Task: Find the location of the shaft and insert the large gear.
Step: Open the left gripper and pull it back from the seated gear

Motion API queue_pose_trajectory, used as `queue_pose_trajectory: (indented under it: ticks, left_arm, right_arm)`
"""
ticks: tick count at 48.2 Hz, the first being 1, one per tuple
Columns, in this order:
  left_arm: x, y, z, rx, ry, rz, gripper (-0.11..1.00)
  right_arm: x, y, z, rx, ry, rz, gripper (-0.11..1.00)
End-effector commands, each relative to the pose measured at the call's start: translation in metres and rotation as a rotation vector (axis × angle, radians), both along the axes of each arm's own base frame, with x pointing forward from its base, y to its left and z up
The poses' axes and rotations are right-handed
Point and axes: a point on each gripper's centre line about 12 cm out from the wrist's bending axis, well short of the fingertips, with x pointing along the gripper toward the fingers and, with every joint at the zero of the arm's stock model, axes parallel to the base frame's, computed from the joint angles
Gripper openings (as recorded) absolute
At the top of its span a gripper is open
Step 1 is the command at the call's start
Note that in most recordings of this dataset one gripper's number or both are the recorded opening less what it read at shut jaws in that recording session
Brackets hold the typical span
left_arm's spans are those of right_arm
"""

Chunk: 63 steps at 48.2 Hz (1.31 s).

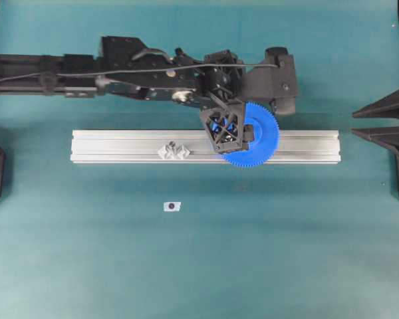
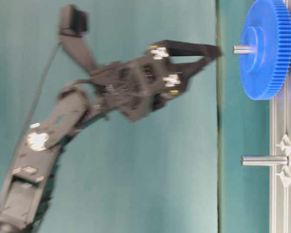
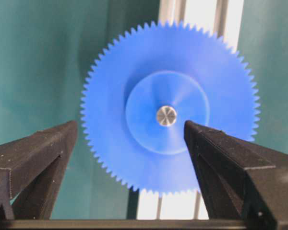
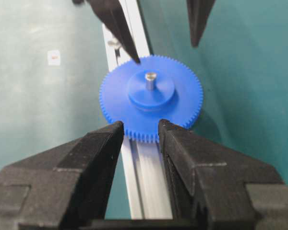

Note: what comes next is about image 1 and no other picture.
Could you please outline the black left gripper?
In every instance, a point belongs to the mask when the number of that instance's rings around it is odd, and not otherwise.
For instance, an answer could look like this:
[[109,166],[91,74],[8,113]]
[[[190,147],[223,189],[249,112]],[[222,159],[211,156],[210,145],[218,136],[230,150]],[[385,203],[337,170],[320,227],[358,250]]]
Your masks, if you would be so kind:
[[[213,149],[219,154],[238,152],[243,147],[245,102],[239,97],[245,67],[230,50],[207,54],[199,68],[199,118]],[[221,102],[215,102],[210,94]],[[277,116],[295,114],[295,97],[274,98],[271,112]]]

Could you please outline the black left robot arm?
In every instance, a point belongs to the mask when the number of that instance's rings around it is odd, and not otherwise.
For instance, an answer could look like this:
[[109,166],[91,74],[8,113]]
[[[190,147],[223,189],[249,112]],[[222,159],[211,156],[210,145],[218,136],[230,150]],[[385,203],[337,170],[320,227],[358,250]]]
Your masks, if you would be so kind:
[[98,56],[0,54],[0,95],[113,94],[198,108],[219,154],[249,149],[253,127],[246,119],[248,103],[291,115],[298,93],[295,60],[284,47],[267,49],[257,64],[245,64],[229,50],[203,60],[182,49],[170,56],[136,37],[103,37]]

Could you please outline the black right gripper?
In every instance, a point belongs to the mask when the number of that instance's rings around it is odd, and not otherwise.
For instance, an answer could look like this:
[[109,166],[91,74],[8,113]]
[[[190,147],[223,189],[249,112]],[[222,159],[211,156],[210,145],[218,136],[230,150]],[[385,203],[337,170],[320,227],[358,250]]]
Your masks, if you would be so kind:
[[[399,90],[352,113],[353,118],[399,119]],[[399,190],[399,127],[353,128],[351,132],[363,140],[390,150],[396,157]]]

